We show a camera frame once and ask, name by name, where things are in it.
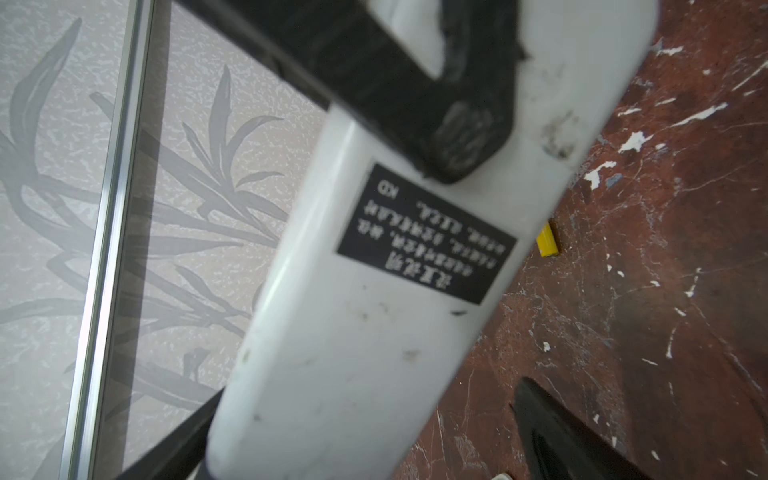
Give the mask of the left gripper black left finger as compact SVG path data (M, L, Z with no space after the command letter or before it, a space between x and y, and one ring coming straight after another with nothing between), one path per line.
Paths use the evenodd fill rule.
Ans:
M359 1L189 1L186 8L442 183L467 177L512 135L516 67L525 56L515 1L442 2L437 78Z

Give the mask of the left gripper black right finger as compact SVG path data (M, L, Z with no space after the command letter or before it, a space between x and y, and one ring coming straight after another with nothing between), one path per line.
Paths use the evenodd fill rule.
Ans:
M533 479L648 477L529 377L516 386L511 409Z

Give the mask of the yellow battery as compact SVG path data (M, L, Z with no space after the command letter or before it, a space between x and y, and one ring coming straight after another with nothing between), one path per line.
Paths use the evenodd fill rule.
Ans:
M550 222L547 222L536 238L536 244L539 254L542 258L557 256L560 254L560 248Z

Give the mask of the red white remote control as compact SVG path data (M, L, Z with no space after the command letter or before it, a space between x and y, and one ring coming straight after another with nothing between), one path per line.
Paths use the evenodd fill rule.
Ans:
M444 1L359 1L431 78ZM642 63L654 1L515 1L514 129L428 177L328 115L208 436L216 479L385 479L427 423Z

